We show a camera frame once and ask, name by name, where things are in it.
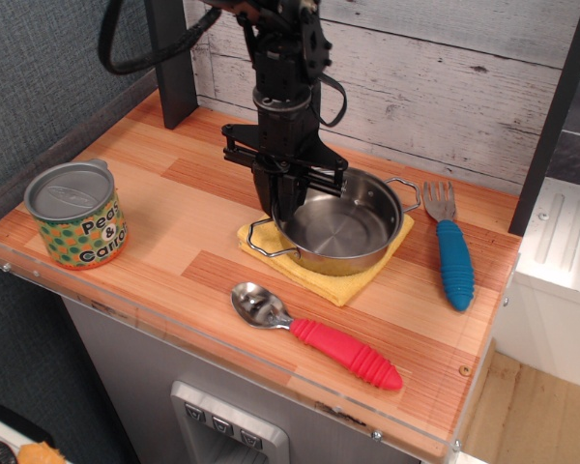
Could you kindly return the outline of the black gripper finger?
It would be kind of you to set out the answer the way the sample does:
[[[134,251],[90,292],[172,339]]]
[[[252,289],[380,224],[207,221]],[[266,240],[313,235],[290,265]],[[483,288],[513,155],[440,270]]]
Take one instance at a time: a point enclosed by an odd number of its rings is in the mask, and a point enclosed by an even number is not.
[[[276,202],[276,175],[259,161],[253,163],[251,173],[261,209],[270,216]]]
[[[308,180],[302,176],[282,175],[275,180],[274,213],[277,220],[291,219],[305,203]]]

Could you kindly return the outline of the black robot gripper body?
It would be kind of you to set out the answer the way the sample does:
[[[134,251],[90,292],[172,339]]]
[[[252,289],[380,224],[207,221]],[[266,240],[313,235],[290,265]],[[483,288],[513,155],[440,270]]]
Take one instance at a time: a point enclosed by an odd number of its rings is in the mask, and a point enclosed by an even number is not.
[[[321,93],[304,91],[293,100],[280,101],[260,91],[253,94],[257,122],[227,124],[224,156],[239,165],[265,164],[276,177],[302,176],[307,189],[339,196],[344,190],[348,162],[320,139]]]

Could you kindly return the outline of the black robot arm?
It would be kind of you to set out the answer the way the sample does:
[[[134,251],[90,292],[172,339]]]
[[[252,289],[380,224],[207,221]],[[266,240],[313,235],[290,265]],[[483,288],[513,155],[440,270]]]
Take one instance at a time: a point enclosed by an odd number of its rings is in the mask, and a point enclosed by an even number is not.
[[[243,28],[255,70],[254,125],[226,125],[227,160],[251,170],[262,210],[292,218],[309,189],[339,196],[348,162],[327,147],[319,130],[321,90],[342,86],[327,76],[331,43],[316,1],[213,1]]]

